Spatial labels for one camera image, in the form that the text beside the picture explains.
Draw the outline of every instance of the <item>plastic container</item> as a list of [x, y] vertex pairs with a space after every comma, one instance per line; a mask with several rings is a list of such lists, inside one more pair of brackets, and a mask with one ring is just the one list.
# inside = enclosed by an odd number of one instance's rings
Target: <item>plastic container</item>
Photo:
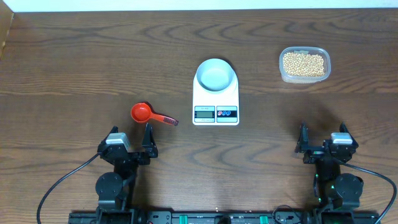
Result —
[[[325, 74], [321, 77], [303, 77], [296, 75], [289, 75], [284, 69], [283, 57], [286, 53], [297, 52], [297, 53], [308, 53], [310, 55], [320, 55], [323, 58], [323, 72]], [[326, 50], [319, 47], [288, 47], [280, 53], [279, 56], [279, 70], [282, 74], [282, 79], [288, 83], [316, 83], [327, 79], [331, 72], [330, 56]]]

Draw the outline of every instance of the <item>brown box edge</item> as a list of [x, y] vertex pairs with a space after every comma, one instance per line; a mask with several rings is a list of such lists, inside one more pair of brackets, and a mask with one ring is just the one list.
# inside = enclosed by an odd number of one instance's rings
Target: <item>brown box edge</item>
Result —
[[4, 55], [4, 48], [6, 46], [6, 39], [10, 31], [11, 23], [14, 18], [14, 12], [0, 0], [0, 60]]

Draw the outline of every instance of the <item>red measuring scoop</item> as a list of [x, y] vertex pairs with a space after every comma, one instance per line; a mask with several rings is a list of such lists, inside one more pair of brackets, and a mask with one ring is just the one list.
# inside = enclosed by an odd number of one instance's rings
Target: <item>red measuring scoop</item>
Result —
[[146, 123], [149, 119], [155, 119], [157, 121], [178, 125], [178, 121], [168, 116], [154, 113], [151, 107], [147, 103], [137, 103], [131, 108], [131, 117], [138, 123]]

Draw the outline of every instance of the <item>wooden table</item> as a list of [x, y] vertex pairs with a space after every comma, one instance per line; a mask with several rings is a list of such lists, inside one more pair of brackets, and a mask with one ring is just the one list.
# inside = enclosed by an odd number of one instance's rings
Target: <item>wooden table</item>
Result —
[[[17, 14], [0, 62], [0, 219], [35, 223], [43, 194], [88, 160], [113, 125], [139, 150], [134, 103], [180, 121], [150, 122], [159, 158], [139, 169], [134, 203], [174, 210], [310, 208], [315, 167], [294, 154], [301, 121], [314, 144], [345, 121], [360, 147], [351, 164], [398, 182], [398, 10], [259, 10]], [[321, 47], [332, 73], [293, 85], [278, 58], [289, 46]], [[239, 78], [237, 127], [192, 124], [199, 64], [227, 58]], [[46, 200], [43, 223], [94, 210], [97, 159]], [[382, 212], [384, 180], [361, 176], [362, 210]], [[394, 206], [383, 223], [395, 223]]]

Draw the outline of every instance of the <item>digital scale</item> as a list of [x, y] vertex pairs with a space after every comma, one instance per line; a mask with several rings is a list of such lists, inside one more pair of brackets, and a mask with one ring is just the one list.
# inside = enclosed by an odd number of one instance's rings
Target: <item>digital scale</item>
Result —
[[238, 125], [238, 78], [221, 59], [204, 61], [193, 78], [192, 123], [194, 125]]

